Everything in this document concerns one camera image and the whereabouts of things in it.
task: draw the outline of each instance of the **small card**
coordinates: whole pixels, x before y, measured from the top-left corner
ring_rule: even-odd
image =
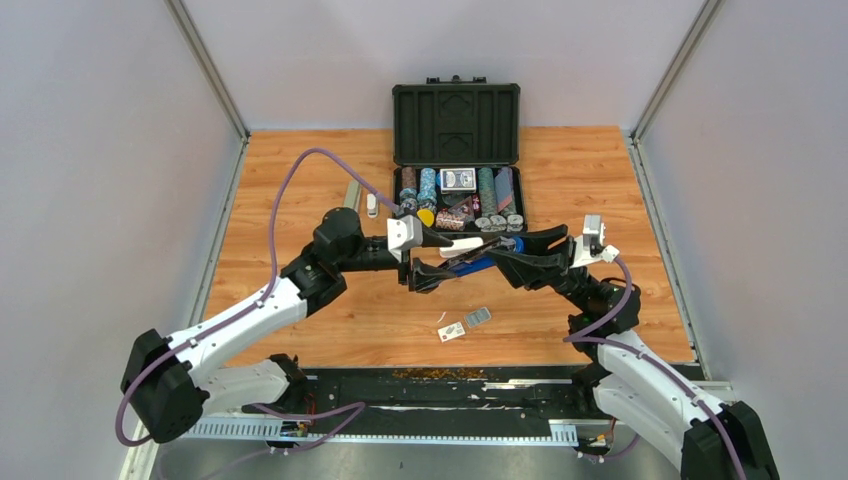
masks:
[[[489,309],[483,307],[479,310],[474,310],[465,316],[465,321],[468,323],[469,327],[476,327],[481,323],[490,320],[492,318],[492,314],[489,312]]]
[[[465,335],[465,329],[462,327],[462,322],[452,323],[439,329],[439,339],[442,340],[442,343],[463,335]]]

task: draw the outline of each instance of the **case lid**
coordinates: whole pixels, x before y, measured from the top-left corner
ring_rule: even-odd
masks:
[[[512,165],[518,161],[515,83],[428,78],[395,85],[395,163],[412,166]]]

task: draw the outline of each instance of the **metal track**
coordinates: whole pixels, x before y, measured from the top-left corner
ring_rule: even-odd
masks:
[[[314,442],[323,435],[311,433],[305,437],[291,435],[278,418],[251,415],[238,417],[201,418],[181,438],[222,440],[261,440],[271,442]],[[434,435],[348,435],[339,434],[328,440],[342,443],[381,443],[410,445],[500,445],[500,446],[577,446],[577,427],[551,422],[551,434],[545,437],[472,437]]]
[[[683,329],[686,330],[686,336],[689,337],[689,348],[692,349],[695,355],[695,361],[701,363],[701,368],[704,368],[701,351],[698,347],[697,336],[692,328],[692,320],[689,317],[689,309],[686,306],[686,296],[680,285],[680,278],[677,275],[674,256],[669,244],[666,229],[662,222],[662,216],[659,212],[659,207],[654,199],[654,192],[651,189],[651,178],[645,168],[642,156],[633,140],[628,135],[627,131],[622,131],[624,143],[627,146],[627,152],[630,155],[630,163],[633,165],[633,171],[636,174],[636,181],[639,184],[639,189],[642,191],[642,200],[645,203],[645,209],[648,212],[648,219],[651,221],[651,228],[654,230],[654,236],[657,239],[657,247],[660,251],[660,257],[665,265],[666,274],[668,275],[668,283],[671,286],[671,291],[674,295],[674,300],[677,303],[677,310],[680,313],[680,320],[683,322]],[[709,372],[704,371],[704,375],[710,378]]]
[[[147,434],[147,429],[139,421],[131,438],[138,440],[146,437]],[[147,442],[127,450],[127,456],[124,457],[124,464],[121,467],[121,473],[118,474],[118,480],[149,480],[158,451],[159,444],[156,442]]]

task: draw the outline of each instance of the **poker chip stack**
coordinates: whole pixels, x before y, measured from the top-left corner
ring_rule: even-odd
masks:
[[[403,167],[400,171],[400,179],[400,208],[405,212],[413,213],[418,210],[418,187],[415,182],[415,169]]]
[[[524,217],[521,215],[510,215],[506,217],[506,231],[520,232],[524,227]]]
[[[474,220],[474,225],[480,229],[481,232],[493,232],[492,230],[492,221],[486,217],[480,217],[477,220]]]
[[[436,220],[436,171],[432,168],[421,169],[421,182],[418,191],[418,218],[428,227]]]
[[[500,175],[504,175],[509,180],[509,183],[508,183],[508,185],[509,185],[508,192],[509,193],[507,193],[507,195],[509,196],[510,201],[503,208],[503,210],[501,210],[501,215],[503,215],[504,217],[506,217],[508,219],[510,215],[515,215],[516,213],[518,213],[515,209],[515,198],[514,198],[515,194],[514,194],[514,191],[512,189],[512,169],[509,168],[509,167],[503,167],[503,168],[501,168],[498,176],[500,176]]]
[[[495,177],[491,168],[481,168],[477,172],[477,187],[480,194],[480,215],[489,218],[498,213],[498,199],[495,194]]]
[[[492,221],[492,231],[493,232],[505,232],[507,223],[506,219],[501,215],[492,215],[489,217],[489,220]]]
[[[436,215],[436,227],[456,232],[465,228],[465,216],[454,215],[448,212],[439,212]]]

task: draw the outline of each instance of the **white card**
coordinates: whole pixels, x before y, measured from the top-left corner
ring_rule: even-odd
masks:
[[[439,329],[439,338],[443,343],[463,335],[465,335],[465,329],[462,327],[462,322],[452,323]]]

